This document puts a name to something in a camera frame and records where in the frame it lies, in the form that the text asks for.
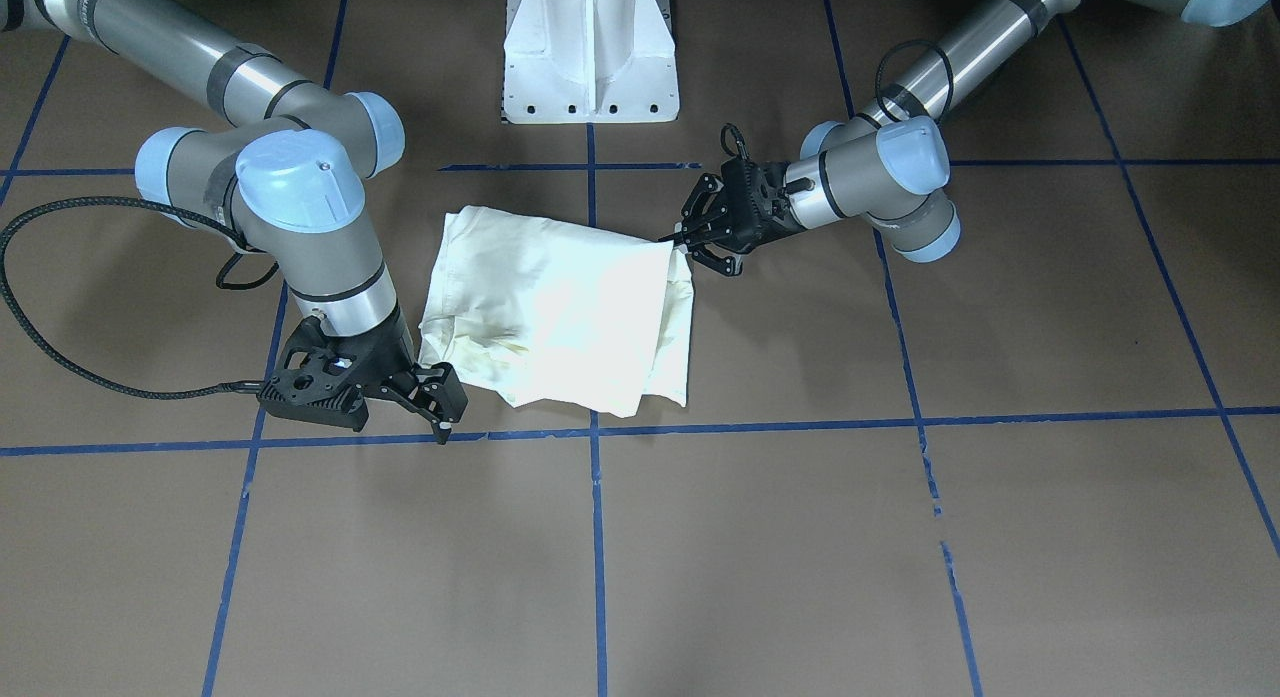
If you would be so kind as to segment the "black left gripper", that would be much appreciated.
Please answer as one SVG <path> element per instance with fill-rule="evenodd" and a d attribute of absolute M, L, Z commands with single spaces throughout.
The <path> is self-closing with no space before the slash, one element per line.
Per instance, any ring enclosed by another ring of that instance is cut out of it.
<path fill-rule="evenodd" d="M 682 206 L 672 235 L 677 249 L 718 276 L 740 276 L 742 261 L 765 243 L 799 235 L 800 223 L 786 192 L 787 161 L 728 159 L 721 173 L 705 173 Z"/>

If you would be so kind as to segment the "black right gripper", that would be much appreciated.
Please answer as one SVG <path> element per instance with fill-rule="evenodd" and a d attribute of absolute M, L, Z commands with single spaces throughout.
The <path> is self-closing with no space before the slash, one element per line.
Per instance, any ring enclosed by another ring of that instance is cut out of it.
<path fill-rule="evenodd" d="M 447 445 L 468 396 L 453 364 L 419 364 L 412 347 L 399 308 L 351 338 L 328 336 L 319 318 L 303 318 L 259 388 L 259 405 L 280 419 L 361 432 L 369 402 L 389 402 L 428 419 L 435 442 Z"/>

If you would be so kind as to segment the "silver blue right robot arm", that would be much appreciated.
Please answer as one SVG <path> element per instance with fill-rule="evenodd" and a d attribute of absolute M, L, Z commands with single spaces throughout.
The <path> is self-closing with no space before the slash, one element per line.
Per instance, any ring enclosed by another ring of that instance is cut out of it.
<path fill-rule="evenodd" d="M 59 200 L 3 229 L 9 246 L 37 217 L 70 208 L 146 208 L 220 235 L 236 255 L 269 255 L 301 311 L 279 363 L 261 381 L 147 391 L 109 381 L 55 350 L 9 283 L 3 301 L 37 349 L 86 381 L 151 400 L 247 393 L 266 414 L 360 432 L 369 402 L 401 405 L 439 445 L 468 398 L 452 364 L 421 364 L 364 183 L 402 159 L 404 127 L 380 95 L 333 95 L 279 56 L 174 0 L 3 0 L 3 29 L 58 29 L 123 56 L 205 104 L 221 133 L 174 127 L 150 136 L 134 160 L 134 200 Z"/>

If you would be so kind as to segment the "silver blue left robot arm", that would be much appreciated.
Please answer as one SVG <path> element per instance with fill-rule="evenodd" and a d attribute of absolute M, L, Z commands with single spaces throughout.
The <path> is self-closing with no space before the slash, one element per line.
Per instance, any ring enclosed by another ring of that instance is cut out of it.
<path fill-rule="evenodd" d="M 850 120 L 814 127 L 792 161 L 751 159 L 741 130 L 721 130 L 727 160 L 700 176 L 668 237 L 704 267 L 737 276 L 760 246 L 863 219 L 914 263 L 955 249 L 963 226 L 945 192 L 950 160 L 941 123 L 1050 22 L 1087 0 L 979 0 Z M 1192 24 L 1225 27 L 1268 0 L 1123 0 Z"/>

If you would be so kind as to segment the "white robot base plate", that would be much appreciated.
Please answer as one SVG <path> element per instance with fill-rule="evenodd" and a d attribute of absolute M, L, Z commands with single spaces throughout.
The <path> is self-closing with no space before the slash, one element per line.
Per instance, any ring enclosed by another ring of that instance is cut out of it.
<path fill-rule="evenodd" d="M 502 118 L 666 123 L 681 101 L 669 0 L 506 0 Z"/>

